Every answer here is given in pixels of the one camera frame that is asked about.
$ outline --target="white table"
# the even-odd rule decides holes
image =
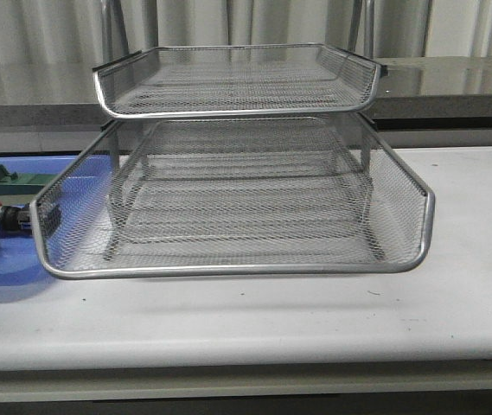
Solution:
[[[0,289],[0,400],[492,387],[492,147],[399,153],[437,196],[417,269]]]

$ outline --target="stacked letter tray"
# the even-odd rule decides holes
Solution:
[[[360,115],[330,112],[115,121],[31,212],[44,266],[76,279],[406,271],[433,206]]]
[[[322,44],[153,48],[94,70],[114,118],[359,111],[380,65]]]

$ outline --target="lower tray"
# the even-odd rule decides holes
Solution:
[[[160,121],[134,126],[129,156],[113,154],[121,125],[33,202],[56,276],[395,272],[425,256],[433,195],[358,116]]]

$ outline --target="blue tray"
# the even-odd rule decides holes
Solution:
[[[73,160],[74,156],[15,156],[0,157],[0,164],[10,172],[57,174]],[[31,236],[7,236],[0,244],[0,286],[50,278],[40,264]]]

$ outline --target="tray rim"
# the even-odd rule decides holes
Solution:
[[[426,193],[425,211],[423,213],[423,226],[420,233],[420,245],[417,255],[410,261],[405,263],[383,263],[383,264],[253,264],[253,265],[185,265],[185,266],[150,266],[150,267],[128,267],[115,269],[101,270],[84,270],[84,271],[65,271],[52,266],[48,262],[45,249],[45,241],[42,237],[42,229],[38,220],[38,200],[48,190],[57,183],[80,159],[92,152],[96,144],[101,142],[105,136],[116,130],[122,121],[112,122],[104,131],[94,139],[68,166],[57,175],[47,186],[45,186],[30,202],[30,219],[32,228],[39,232],[33,232],[35,238],[36,251],[42,266],[54,277],[66,280],[81,280],[81,279],[112,279],[112,278],[161,278],[161,279],[179,279],[179,278],[231,278],[236,276],[242,277],[262,277],[263,275],[317,275],[317,274],[375,274],[375,273],[399,273],[410,271],[420,265],[428,254],[431,243],[431,235],[433,229],[434,211],[436,205],[436,196],[431,188],[423,181],[386,143],[385,140],[379,137],[369,121],[361,114],[350,114],[363,125],[364,129],[371,135],[381,148],[390,156],[390,158],[403,169]],[[162,122],[172,122],[179,120],[166,120]]]
[[[179,112],[144,112],[138,114],[121,114],[110,109],[105,103],[105,95],[100,84],[99,76],[104,72],[111,72],[119,67],[127,65],[128,61],[138,61],[143,59],[147,54],[155,50],[239,50],[239,49],[257,49],[257,48],[326,48],[333,52],[339,52],[347,56],[355,57],[374,65],[373,87],[366,102],[359,105],[335,105],[325,107],[290,107],[290,108],[267,108],[254,110],[218,110],[218,111],[179,111]],[[93,84],[101,109],[112,118],[116,119],[147,119],[147,118],[189,118],[189,117],[225,117],[239,115],[271,115],[271,114],[289,114],[289,113],[307,113],[307,112],[357,112],[366,109],[373,104],[378,92],[378,81],[382,65],[365,56],[349,52],[342,48],[336,48],[325,43],[306,42],[306,43],[274,43],[259,45],[222,45],[222,46],[160,46],[149,48],[144,51],[137,51],[120,59],[108,62],[99,67],[93,68]]]

